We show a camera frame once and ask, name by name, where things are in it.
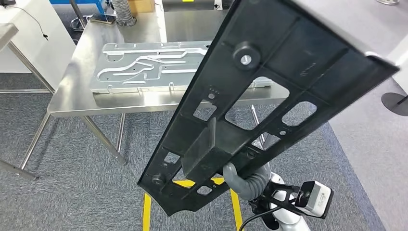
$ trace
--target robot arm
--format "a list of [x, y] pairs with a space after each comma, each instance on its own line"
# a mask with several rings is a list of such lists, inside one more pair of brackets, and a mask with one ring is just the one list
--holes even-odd
[[238, 176], [234, 164], [228, 163], [223, 167], [223, 175], [231, 189], [249, 201], [255, 215], [271, 212], [261, 216], [271, 230], [310, 231], [301, 214], [325, 218], [333, 197], [333, 190], [317, 181], [305, 182], [302, 187], [285, 185], [282, 177], [271, 172], [269, 163], [246, 179]]

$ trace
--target metal screw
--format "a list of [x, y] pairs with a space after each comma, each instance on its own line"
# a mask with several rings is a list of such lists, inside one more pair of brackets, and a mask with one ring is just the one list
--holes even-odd
[[250, 55], [244, 55], [242, 58], [241, 58], [241, 63], [243, 64], [243, 65], [248, 65], [248, 64], [250, 64], [251, 63], [251, 61], [252, 61], [252, 57], [250, 56]]

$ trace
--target black stand base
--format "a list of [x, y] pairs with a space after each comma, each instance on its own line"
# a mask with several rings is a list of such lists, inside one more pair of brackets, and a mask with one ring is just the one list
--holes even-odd
[[397, 93], [386, 93], [381, 97], [384, 106], [400, 116], [408, 116], [408, 96]]
[[[86, 24], [88, 23], [89, 16], [82, 16], [82, 18], [84, 19], [84, 23], [85, 23], [85, 25], [86, 25]], [[70, 26], [71, 26], [71, 29], [73, 29], [73, 30], [76, 31], [76, 32], [82, 32], [82, 31], [84, 31], [84, 28], [82, 27], [82, 24], [81, 24], [81, 22], [79, 21], [78, 18], [74, 18], [74, 19], [71, 21]]]

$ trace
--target gray flexible hose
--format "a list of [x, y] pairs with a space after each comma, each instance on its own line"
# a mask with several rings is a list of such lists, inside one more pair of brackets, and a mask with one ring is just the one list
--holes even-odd
[[251, 201], [259, 197], [264, 191], [269, 182], [271, 170], [269, 163], [267, 163], [248, 178], [242, 179], [238, 176], [234, 164], [230, 162], [222, 168], [222, 175], [228, 186], [234, 190], [240, 198]]
[[133, 26], [136, 19], [130, 13], [130, 7], [127, 0], [112, 0], [116, 11], [116, 21], [119, 26]]

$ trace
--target stainless steel table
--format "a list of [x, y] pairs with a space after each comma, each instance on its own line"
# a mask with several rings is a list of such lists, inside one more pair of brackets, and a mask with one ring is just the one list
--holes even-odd
[[[134, 26], [122, 28], [88, 23], [51, 99], [48, 112], [54, 117], [81, 117], [120, 163], [125, 164], [119, 153], [125, 113], [174, 110], [184, 92], [93, 94], [89, 82], [102, 47], [106, 43], [212, 40], [225, 14], [225, 11], [213, 10], [141, 13]], [[282, 91], [273, 87], [252, 89], [243, 95], [240, 103], [271, 103], [273, 100], [282, 101], [282, 98]], [[120, 113], [119, 139], [114, 147], [89, 116]]]

